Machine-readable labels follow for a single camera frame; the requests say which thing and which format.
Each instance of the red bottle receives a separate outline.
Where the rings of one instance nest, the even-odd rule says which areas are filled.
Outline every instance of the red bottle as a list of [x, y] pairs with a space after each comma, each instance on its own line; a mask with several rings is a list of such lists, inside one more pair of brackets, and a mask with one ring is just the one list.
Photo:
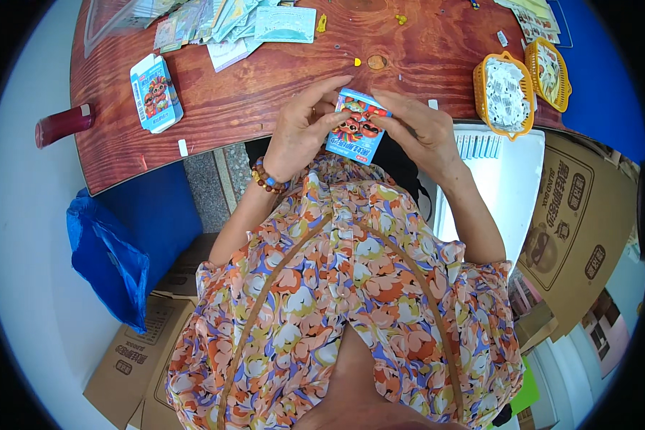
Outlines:
[[35, 125], [35, 145], [43, 149], [65, 136], [88, 130], [94, 124], [94, 119], [94, 107], [88, 103], [46, 116]]

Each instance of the blue cardboard box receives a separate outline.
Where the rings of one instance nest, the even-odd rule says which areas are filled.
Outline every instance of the blue cardboard box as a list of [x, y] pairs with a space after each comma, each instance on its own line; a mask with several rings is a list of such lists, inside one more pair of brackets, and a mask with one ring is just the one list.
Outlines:
[[141, 126], [161, 133], [184, 115], [167, 63], [162, 56], [149, 54], [129, 71], [131, 89]]
[[384, 134], [384, 129], [374, 125], [370, 116], [392, 113], [367, 94], [349, 88], [339, 91], [335, 111], [351, 112], [352, 117], [329, 132], [326, 150], [369, 165]]

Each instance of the beaded bracelet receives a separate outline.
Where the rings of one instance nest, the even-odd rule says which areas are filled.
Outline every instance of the beaded bracelet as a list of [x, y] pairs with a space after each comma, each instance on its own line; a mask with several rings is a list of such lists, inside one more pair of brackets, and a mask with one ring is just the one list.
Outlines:
[[282, 194], [289, 188], [289, 181], [283, 184], [275, 181], [273, 177], [267, 174], [265, 167], [263, 167], [263, 157], [256, 160], [256, 164], [251, 167], [251, 177], [258, 182], [259, 186], [265, 188], [268, 193]]

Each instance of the floral blouse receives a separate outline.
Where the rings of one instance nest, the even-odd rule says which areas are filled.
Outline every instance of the floral blouse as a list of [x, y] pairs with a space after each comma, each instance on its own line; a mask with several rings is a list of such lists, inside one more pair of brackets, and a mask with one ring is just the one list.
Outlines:
[[181, 423], [290, 428], [325, 397], [345, 323], [387, 400], [490, 423], [523, 383], [511, 263], [462, 263], [377, 166], [321, 153], [292, 183], [229, 263], [198, 268], [167, 383]]

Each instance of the plastic tray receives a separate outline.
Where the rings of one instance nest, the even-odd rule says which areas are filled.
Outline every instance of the plastic tray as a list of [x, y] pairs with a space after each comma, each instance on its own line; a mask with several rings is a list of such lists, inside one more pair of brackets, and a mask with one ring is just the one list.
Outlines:
[[[555, 100], [549, 100], [545, 94], [542, 93], [542, 86], [540, 85], [540, 74], [538, 73], [538, 44], [548, 47], [556, 54], [559, 60], [559, 92], [556, 94]], [[569, 82], [569, 75], [566, 68], [564, 57], [559, 54], [559, 51], [550, 42], [539, 37], [533, 42], [528, 44], [525, 48], [525, 66], [532, 75], [531, 81], [533, 84], [533, 91], [540, 96], [544, 101], [551, 104], [553, 108], [559, 112], [566, 112], [569, 107], [569, 96], [571, 95], [571, 82]]]
[[[524, 93], [524, 100], [530, 103], [530, 115], [521, 123], [521, 125], [524, 126], [524, 129], [521, 132], [512, 133], [500, 130], [494, 127], [490, 122], [490, 118], [488, 117], [488, 101], [485, 94], [485, 85], [487, 83], [485, 63], [487, 63], [487, 60], [489, 60], [490, 58], [496, 58], [497, 60], [503, 61], [504, 63], [512, 63], [521, 70], [521, 73], [524, 74], [524, 78], [519, 81], [519, 84], [521, 85], [521, 91], [523, 91]], [[486, 56], [483, 61], [477, 65], [477, 67], [475, 67], [475, 69], [473, 70], [473, 89], [475, 92], [475, 110], [478, 112], [478, 116], [480, 116], [481, 119], [485, 121], [485, 124], [487, 124], [494, 133], [505, 135], [509, 138], [509, 140], [514, 140], [520, 135], [528, 133], [532, 129], [535, 113], [533, 112], [534, 93], [532, 90], [530, 73], [528, 72], [528, 69], [525, 68], [525, 64], [514, 59], [508, 51], [504, 51], [501, 54], [490, 54]]]

